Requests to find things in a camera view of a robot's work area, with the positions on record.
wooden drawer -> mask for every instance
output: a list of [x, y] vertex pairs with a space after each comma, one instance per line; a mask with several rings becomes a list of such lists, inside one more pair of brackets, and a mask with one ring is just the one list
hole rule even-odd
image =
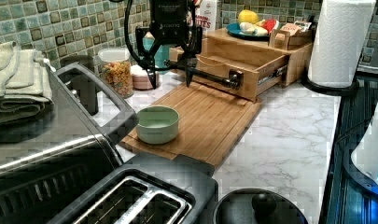
[[[170, 49], [170, 60], [176, 62], [182, 53], [181, 48]], [[228, 78], [232, 69], [243, 72], [243, 85], [237, 91], [201, 77], [194, 76], [193, 80], [253, 102], [257, 95], [281, 81], [288, 64], [288, 56], [277, 51], [247, 49], [245, 45], [209, 38], [203, 40], [203, 52], [197, 59], [196, 69], [217, 77]]]

towel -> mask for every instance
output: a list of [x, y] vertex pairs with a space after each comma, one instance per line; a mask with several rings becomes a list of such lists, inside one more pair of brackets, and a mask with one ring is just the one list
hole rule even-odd
[[0, 43], [0, 124], [32, 117], [52, 104], [42, 53]]

granola jar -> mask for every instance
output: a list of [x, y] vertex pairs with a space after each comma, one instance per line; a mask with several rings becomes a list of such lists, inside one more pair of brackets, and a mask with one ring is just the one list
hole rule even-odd
[[102, 49], [98, 53], [102, 61], [102, 77], [123, 98], [133, 95], [130, 52], [127, 48]]

ceramic bowl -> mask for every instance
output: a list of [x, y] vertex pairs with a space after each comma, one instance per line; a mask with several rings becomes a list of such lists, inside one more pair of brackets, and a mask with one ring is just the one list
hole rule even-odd
[[179, 114], [168, 106], [151, 106], [138, 112], [136, 132], [140, 140], [159, 145], [172, 141], [178, 134]]

paper towel roll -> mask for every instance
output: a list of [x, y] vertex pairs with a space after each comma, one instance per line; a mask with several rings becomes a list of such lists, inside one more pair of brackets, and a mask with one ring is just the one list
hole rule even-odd
[[324, 0], [308, 78], [324, 87], [352, 84], [375, 0]]

